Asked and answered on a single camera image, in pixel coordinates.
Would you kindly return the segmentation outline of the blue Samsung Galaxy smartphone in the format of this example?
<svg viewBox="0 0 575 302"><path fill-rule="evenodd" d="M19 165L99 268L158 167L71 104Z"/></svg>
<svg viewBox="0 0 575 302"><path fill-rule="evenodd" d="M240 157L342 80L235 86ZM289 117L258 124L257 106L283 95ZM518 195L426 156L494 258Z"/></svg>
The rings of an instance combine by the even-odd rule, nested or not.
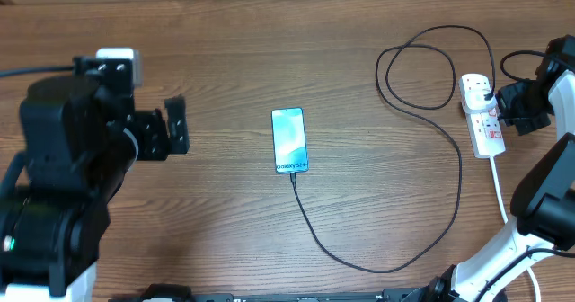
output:
<svg viewBox="0 0 575 302"><path fill-rule="evenodd" d="M271 124L276 172L307 172L309 157L303 109L296 107L273 110Z"/></svg>

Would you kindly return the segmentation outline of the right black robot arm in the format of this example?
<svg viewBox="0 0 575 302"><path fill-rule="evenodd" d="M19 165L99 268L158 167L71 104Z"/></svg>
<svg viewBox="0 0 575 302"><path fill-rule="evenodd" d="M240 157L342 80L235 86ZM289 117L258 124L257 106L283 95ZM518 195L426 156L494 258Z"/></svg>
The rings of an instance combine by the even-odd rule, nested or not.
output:
<svg viewBox="0 0 575 302"><path fill-rule="evenodd" d="M515 189L511 217L477 254L451 266L406 301L504 301L504 288L537 262L573 257L574 38L551 40L538 55L534 80L515 78L492 106L499 119L525 135L550 124L557 141Z"/></svg>

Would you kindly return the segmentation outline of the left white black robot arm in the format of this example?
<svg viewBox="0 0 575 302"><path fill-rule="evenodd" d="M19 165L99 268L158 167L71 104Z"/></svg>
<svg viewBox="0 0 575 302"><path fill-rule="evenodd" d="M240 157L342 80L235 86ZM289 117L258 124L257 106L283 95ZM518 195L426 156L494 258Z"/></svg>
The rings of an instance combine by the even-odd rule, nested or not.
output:
<svg viewBox="0 0 575 302"><path fill-rule="evenodd" d="M1 182L1 298L88 301L109 202L134 163L189 151L186 103L137 110L128 58L39 73L19 111L25 148Z"/></svg>

